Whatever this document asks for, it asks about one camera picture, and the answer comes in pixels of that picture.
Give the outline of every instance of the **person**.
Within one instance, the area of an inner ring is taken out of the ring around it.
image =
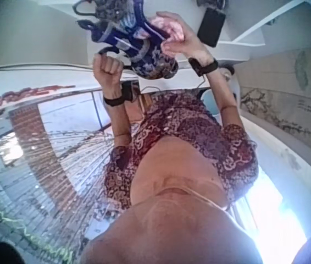
[[[177,14],[184,42],[164,49],[214,59]],[[121,97],[122,62],[96,55],[95,78],[104,98]],[[124,210],[91,240],[81,263],[261,263],[253,240],[226,212],[258,175],[255,144],[245,133],[236,100],[219,70],[207,74],[223,127],[186,92],[160,93],[131,137],[125,106],[108,106],[115,148],[106,166],[105,191]]]

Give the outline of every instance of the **cloth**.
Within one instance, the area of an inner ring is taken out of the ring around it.
[[[163,41],[161,47],[162,47],[162,51],[164,54],[168,55],[171,58],[175,58],[176,53],[165,51],[163,49],[163,46],[164,44],[168,42],[173,42],[173,41],[181,42],[185,40],[184,30],[182,29],[182,26],[178,22],[170,18],[162,18],[160,16],[154,16],[152,18],[149,18],[148,21],[153,26],[159,29],[162,29],[163,31],[167,32],[170,35],[170,38]],[[134,37],[144,40],[144,39],[149,38],[149,33],[145,31],[144,29],[139,29],[139,31],[137,31],[134,34]]]
[[[189,142],[212,163],[229,202],[246,194],[258,176],[258,162],[256,145],[245,131],[238,125],[222,128],[204,104],[186,91],[160,93],[153,101],[132,143],[111,152],[104,181],[107,197],[123,210],[131,206],[131,182],[138,165],[164,136]]]

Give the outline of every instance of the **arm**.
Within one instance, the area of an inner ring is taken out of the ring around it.
[[[96,54],[93,60],[93,74],[100,83],[103,96],[106,99],[116,99],[122,96],[121,75],[123,63],[117,59]],[[127,146],[131,142],[131,126],[126,114],[125,105],[107,106],[107,112],[112,121],[115,147]]]
[[[179,15],[169,12],[158,12],[157,15],[178,22],[182,26],[185,35],[184,42],[166,42],[163,45],[163,49],[183,53],[187,58],[195,58],[203,67],[213,63],[214,59],[211,53]],[[234,95],[220,71],[217,69],[207,74],[207,78],[215,101],[220,109],[223,125],[236,124],[243,128]]]

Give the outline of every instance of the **patterned dress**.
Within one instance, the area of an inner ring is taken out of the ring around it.
[[[229,202],[241,198],[258,176],[256,145],[238,125],[222,127],[204,104],[188,92],[159,94],[146,113],[132,143],[114,148],[106,166],[109,199],[125,210],[130,188],[146,153],[164,136],[189,142],[217,169]]]

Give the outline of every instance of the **dress sleeve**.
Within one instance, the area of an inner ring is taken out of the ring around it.
[[[221,177],[230,202],[244,196],[258,177],[257,145],[245,130],[234,124],[222,130],[229,151],[221,161]]]
[[[115,210],[123,211],[131,206],[131,175],[127,172],[130,149],[119,146],[112,150],[110,161],[105,167],[105,193]]]

